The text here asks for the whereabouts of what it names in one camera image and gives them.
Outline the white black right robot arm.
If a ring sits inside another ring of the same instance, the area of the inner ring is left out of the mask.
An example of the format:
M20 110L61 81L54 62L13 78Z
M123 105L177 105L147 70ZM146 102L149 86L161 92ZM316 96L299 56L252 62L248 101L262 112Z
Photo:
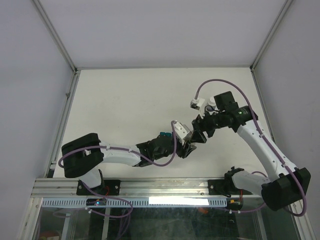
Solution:
M262 129L255 112L248 105L240 107L230 91L214 96L213 100L194 98L190 107L198 111L192 121L193 143L206 143L217 129L230 128L251 148L267 175L255 175L241 167L232 167L224 174L221 194L230 197L246 190L262 197L273 211L297 201L305 201L311 174L298 168L272 142Z

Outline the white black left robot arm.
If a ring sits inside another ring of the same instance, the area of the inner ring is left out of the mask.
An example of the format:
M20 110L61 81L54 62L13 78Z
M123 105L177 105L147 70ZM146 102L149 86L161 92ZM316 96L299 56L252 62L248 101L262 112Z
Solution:
M185 159L196 149L194 143L182 142L174 133L162 132L152 140L133 146L102 143L97 133L89 133L63 145L57 164L63 168L66 178L79 179L97 195L105 188L99 164L165 167L175 157Z

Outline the weekly pill organizer strip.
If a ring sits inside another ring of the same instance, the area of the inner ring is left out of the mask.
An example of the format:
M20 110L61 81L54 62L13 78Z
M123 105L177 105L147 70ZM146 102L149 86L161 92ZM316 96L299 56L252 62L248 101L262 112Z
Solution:
M159 135L160 135L160 136L163 136L163 137L169 137L169 138L172 137L172 133L171 133L171 132L163 132L163 131L161 131L161 132L159 133Z

